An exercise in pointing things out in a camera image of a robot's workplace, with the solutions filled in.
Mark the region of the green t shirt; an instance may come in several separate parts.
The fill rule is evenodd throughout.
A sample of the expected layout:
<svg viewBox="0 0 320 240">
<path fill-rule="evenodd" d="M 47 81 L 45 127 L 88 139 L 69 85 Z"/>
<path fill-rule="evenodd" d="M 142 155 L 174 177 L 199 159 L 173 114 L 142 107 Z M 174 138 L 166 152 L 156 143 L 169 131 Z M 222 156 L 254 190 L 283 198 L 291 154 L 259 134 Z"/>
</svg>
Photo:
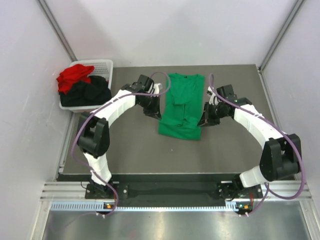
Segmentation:
<svg viewBox="0 0 320 240">
<path fill-rule="evenodd" d="M 205 77 L 200 74 L 170 73 L 171 86 L 165 95 L 165 107 L 158 133 L 167 137 L 198 141 L 202 129 L 198 122 L 203 112 Z"/>
</svg>

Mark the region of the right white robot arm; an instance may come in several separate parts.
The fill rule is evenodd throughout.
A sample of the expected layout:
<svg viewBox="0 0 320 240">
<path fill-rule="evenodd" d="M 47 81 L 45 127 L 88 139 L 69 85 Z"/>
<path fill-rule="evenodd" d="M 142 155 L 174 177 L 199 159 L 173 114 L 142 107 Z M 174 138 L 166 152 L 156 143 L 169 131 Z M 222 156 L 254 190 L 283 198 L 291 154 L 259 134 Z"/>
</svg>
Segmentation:
<svg viewBox="0 0 320 240">
<path fill-rule="evenodd" d="M 244 127 L 259 143 L 262 154 L 259 164 L 232 179 L 234 194 L 245 198 L 252 187 L 292 177 L 301 172 L 301 140 L 286 134 L 269 123 L 246 97 L 237 97 L 232 85 L 208 88 L 209 101 L 204 104 L 199 127 L 219 125 L 230 117 Z"/>
</svg>

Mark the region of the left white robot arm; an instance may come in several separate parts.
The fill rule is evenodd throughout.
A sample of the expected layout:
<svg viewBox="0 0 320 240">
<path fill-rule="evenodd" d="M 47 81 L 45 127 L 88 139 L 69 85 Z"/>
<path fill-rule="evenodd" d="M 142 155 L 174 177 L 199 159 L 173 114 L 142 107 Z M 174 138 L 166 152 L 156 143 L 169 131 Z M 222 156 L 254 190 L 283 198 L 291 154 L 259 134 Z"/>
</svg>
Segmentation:
<svg viewBox="0 0 320 240">
<path fill-rule="evenodd" d="M 76 144 L 87 160 L 91 177 L 86 187 L 87 199 L 115 198 L 108 166 L 110 127 L 127 110 L 141 106 L 143 113 L 161 119 L 160 95 L 162 84 L 146 75 L 140 75 L 132 84 L 125 84 L 109 101 L 92 112 L 80 115 Z"/>
</svg>

